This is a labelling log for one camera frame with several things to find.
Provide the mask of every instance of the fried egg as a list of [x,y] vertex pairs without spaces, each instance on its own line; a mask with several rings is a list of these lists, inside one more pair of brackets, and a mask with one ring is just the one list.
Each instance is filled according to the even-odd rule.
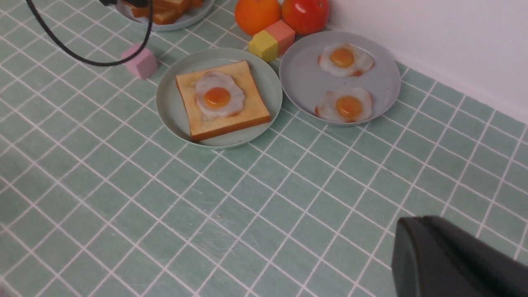
[[317,106],[315,114],[335,123],[354,123],[370,118],[372,115],[372,97],[362,88],[341,88],[326,92]]
[[372,69],[374,59],[360,48],[347,43],[337,43],[325,47],[319,55],[319,65],[333,76],[361,76]]
[[225,73],[204,73],[196,82],[195,92],[196,103],[208,118],[234,116],[244,108],[244,92]]

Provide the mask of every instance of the bread slice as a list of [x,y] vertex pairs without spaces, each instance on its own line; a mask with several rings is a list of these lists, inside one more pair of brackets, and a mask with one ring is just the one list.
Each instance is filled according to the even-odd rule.
[[[246,98],[241,113],[231,117],[213,119],[207,119],[203,116],[196,103],[194,88],[201,76],[207,71],[218,71],[230,75],[237,86],[242,89]],[[246,60],[176,76],[176,85],[183,98],[193,141],[206,140],[271,121],[271,115],[260,97]]]

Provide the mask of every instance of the egg yolk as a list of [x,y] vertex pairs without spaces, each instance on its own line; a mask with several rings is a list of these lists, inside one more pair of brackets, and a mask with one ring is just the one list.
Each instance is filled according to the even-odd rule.
[[349,49],[337,49],[330,54],[330,60],[340,68],[347,68],[354,64],[354,54]]
[[344,96],[337,100],[337,112],[346,118],[356,117],[363,111],[361,101],[353,96]]
[[229,103],[229,100],[231,100],[231,94],[229,94],[229,91],[221,87],[210,89],[203,97],[205,104],[215,109],[226,106]]

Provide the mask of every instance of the orange block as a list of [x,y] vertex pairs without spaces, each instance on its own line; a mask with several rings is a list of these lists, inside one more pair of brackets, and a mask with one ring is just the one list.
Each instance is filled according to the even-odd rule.
[[282,20],[267,27],[266,31],[279,42],[279,56],[295,42],[295,31]]

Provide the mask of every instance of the red tomato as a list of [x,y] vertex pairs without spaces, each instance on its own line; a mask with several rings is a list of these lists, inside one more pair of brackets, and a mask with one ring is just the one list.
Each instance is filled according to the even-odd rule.
[[328,0],[285,0],[282,5],[282,19],[300,35],[322,31],[329,17]]

